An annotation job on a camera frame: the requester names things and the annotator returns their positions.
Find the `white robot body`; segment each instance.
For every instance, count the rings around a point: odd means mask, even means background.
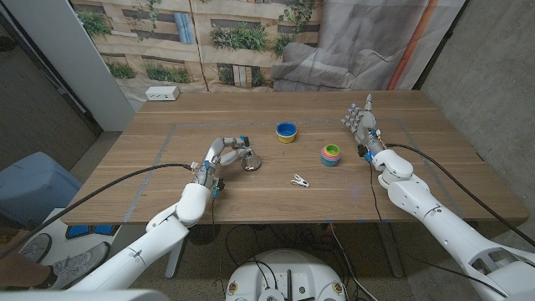
[[[278,249],[258,254],[255,258],[232,274],[226,289],[226,301],[284,301],[288,298],[288,288],[291,290],[292,300],[345,300],[344,288],[338,274],[329,265],[310,254]],[[276,280],[269,268],[262,263],[273,270]],[[266,275],[267,283],[260,269]]]

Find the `clothespin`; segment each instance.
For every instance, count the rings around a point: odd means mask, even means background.
[[[295,174],[293,175],[293,177],[295,178],[295,180],[291,180],[292,184],[294,185],[297,185],[297,186],[302,186],[302,187],[309,187],[310,185],[308,184],[307,181],[305,181],[301,176],[299,176],[298,174]]]

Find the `stacking cups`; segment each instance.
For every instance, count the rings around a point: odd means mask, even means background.
[[[326,166],[335,166],[341,156],[340,148],[337,145],[326,145],[321,150],[321,162]]]

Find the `colorful stacking cup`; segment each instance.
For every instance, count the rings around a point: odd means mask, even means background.
[[[277,125],[278,140],[282,143],[290,143],[295,139],[298,128],[291,122],[281,122]]]
[[[321,150],[321,162],[326,166],[335,166],[342,154],[337,145],[327,145]]]

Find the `silver bell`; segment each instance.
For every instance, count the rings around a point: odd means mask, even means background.
[[[249,151],[242,158],[242,168],[246,171],[255,171],[261,164],[260,156],[255,154],[253,150]]]

